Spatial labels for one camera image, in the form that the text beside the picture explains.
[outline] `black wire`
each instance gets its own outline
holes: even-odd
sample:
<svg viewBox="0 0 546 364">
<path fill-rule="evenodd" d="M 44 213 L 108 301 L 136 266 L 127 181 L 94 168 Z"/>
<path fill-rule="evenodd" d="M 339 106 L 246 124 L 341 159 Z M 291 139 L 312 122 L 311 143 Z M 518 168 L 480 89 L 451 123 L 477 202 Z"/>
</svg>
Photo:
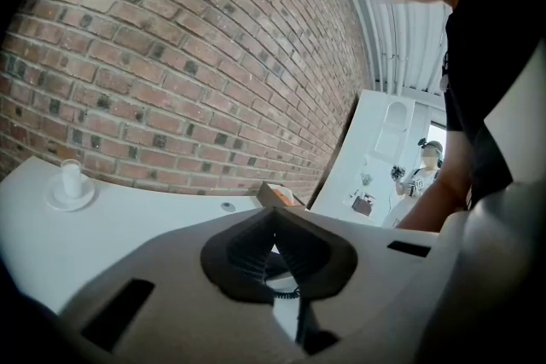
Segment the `black wire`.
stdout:
<svg viewBox="0 0 546 364">
<path fill-rule="evenodd" d="M 274 290 L 273 294 L 278 299 L 297 299 L 299 298 L 299 287 L 296 288 L 293 292 L 276 292 Z"/>
</svg>

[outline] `black shirt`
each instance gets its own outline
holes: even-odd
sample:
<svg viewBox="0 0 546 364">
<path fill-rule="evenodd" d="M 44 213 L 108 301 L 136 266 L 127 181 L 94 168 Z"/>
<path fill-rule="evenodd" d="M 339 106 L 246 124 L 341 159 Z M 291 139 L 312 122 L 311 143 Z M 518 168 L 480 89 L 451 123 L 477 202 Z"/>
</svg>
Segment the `black shirt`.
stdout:
<svg viewBox="0 0 546 364">
<path fill-rule="evenodd" d="M 473 146 L 473 205 L 512 182 L 484 118 L 537 47 L 545 10 L 544 0 L 459 0 L 447 21 L 447 130 L 462 130 Z"/>
</svg>

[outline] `small figure in doorway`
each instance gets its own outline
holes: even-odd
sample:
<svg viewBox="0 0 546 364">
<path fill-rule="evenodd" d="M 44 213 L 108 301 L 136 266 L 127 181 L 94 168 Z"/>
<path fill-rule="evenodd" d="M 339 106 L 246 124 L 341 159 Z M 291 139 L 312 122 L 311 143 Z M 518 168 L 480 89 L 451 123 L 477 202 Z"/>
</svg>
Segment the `small figure in doorway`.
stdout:
<svg viewBox="0 0 546 364">
<path fill-rule="evenodd" d="M 427 142 L 421 138 L 417 143 L 421 146 L 421 159 L 424 167 L 413 169 L 403 180 L 404 169 L 392 168 L 391 177 L 396 183 L 396 192 L 404 198 L 387 215 L 383 227 L 394 228 L 411 211 L 417 200 L 429 188 L 442 166 L 444 148 L 439 142 Z"/>
</svg>

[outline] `person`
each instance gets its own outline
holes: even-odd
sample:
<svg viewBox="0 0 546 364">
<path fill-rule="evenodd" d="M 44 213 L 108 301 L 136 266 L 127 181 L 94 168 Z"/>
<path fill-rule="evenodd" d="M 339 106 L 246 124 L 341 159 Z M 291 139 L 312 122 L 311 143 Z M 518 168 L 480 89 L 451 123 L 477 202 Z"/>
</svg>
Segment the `person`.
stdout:
<svg viewBox="0 0 546 364">
<path fill-rule="evenodd" d="M 447 117 L 444 164 L 398 225 L 439 232 L 448 215 L 467 207 L 469 192 L 473 207 L 513 181 L 484 120 L 543 47 L 543 0 L 399 1 L 444 2 L 453 8 L 441 80 Z"/>
<path fill-rule="evenodd" d="M 413 169 L 402 182 L 400 182 L 402 175 L 399 172 L 392 175 L 396 183 L 396 193 L 403 198 L 387 214 L 383 222 L 384 228 L 394 228 L 398 225 L 439 174 L 444 151 L 442 145 L 439 142 L 427 142 L 425 138 L 422 138 L 418 145 L 421 146 L 421 161 L 424 166 Z"/>
</svg>

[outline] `black rectangular slot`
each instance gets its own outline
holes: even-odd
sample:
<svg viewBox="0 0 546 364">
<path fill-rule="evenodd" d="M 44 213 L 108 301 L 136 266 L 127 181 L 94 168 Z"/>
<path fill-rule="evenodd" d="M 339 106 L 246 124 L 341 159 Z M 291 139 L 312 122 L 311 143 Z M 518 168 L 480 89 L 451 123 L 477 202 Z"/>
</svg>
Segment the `black rectangular slot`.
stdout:
<svg viewBox="0 0 546 364">
<path fill-rule="evenodd" d="M 413 245 L 411 243 L 404 243 L 403 241 L 393 241 L 387 248 L 421 258 L 426 257 L 430 252 L 430 247 Z"/>
<path fill-rule="evenodd" d="M 132 280 L 84 327 L 82 335 L 111 352 L 153 289 L 147 280 Z"/>
</svg>

